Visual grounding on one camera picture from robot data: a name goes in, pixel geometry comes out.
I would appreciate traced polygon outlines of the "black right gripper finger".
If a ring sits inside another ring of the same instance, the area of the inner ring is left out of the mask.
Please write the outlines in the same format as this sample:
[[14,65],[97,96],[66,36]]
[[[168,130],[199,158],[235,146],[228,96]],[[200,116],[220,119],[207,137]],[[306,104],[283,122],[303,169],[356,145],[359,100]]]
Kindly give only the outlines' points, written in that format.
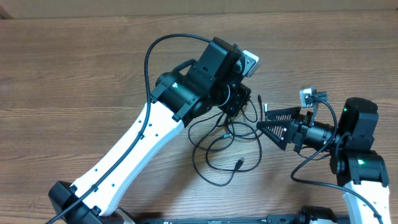
[[280,121],[297,119],[300,115],[301,107],[286,108],[280,110],[270,110],[266,112],[266,121]]
[[283,151],[286,150],[288,143],[292,142],[295,132],[294,121],[292,119],[260,121],[257,122],[256,128]]

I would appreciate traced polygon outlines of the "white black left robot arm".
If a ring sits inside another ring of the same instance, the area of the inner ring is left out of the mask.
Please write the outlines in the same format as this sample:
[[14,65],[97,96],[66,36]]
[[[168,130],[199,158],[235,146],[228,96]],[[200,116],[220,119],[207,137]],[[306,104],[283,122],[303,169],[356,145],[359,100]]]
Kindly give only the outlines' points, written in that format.
[[49,191],[55,219],[66,223],[132,223],[119,207],[132,181],[157,152],[191,122],[219,108],[235,117],[250,89],[243,79],[260,64],[258,56],[215,37],[199,59],[161,74],[140,115],[122,138],[88,172]]

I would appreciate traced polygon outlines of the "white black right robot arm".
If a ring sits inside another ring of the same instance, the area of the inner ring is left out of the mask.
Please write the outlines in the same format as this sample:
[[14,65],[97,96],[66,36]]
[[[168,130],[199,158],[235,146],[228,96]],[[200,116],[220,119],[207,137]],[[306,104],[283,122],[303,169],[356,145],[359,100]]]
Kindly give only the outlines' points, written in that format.
[[333,125],[315,121],[318,105],[329,105],[326,96],[305,96],[305,107],[313,111],[301,114],[299,107],[266,112],[256,124],[281,150],[288,144],[294,151],[312,148],[315,153],[298,165],[302,168],[318,154],[330,157],[330,169],[336,184],[327,187],[343,192],[351,223],[390,223],[389,178],[384,159],[373,151],[374,130],[379,119],[377,104],[364,98],[348,98],[339,118],[331,112]]

